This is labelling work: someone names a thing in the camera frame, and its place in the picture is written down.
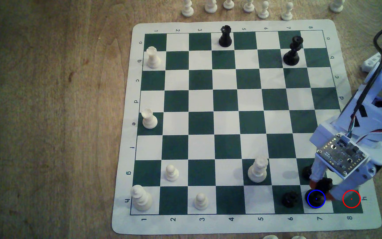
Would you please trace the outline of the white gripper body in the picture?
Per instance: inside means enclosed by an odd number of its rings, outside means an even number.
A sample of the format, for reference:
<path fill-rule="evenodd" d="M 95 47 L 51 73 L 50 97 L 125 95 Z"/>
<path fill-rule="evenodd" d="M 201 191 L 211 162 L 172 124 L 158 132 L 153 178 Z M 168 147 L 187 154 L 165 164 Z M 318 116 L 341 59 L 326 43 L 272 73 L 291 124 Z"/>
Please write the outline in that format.
<path fill-rule="evenodd" d="M 317 148 L 315 158 L 342 180 L 351 176 L 360 176 L 360 181 L 370 180 L 382 166 L 382 142 L 371 146 L 356 143 L 330 123 L 320 124 L 310 141 Z"/>

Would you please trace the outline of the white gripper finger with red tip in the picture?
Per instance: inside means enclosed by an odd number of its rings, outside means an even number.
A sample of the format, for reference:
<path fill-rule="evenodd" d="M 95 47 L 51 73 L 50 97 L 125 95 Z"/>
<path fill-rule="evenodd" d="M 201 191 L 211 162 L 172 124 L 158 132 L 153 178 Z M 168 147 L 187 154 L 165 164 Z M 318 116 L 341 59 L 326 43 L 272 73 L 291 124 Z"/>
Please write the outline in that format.
<path fill-rule="evenodd" d="M 351 176 L 345 180 L 339 182 L 338 176 L 332 177 L 333 187 L 329 191 L 329 200 L 342 200 L 343 195 L 348 190 L 358 189 L 360 185 L 360 176 Z"/>
<path fill-rule="evenodd" d="M 317 182 L 323 178 L 326 169 L 327 166 L 322 160 L 318 158 L 314 159 L 313 165 L 311 167 L 311 176 L 309 182 L 311 188 L 316 188 Z"/>

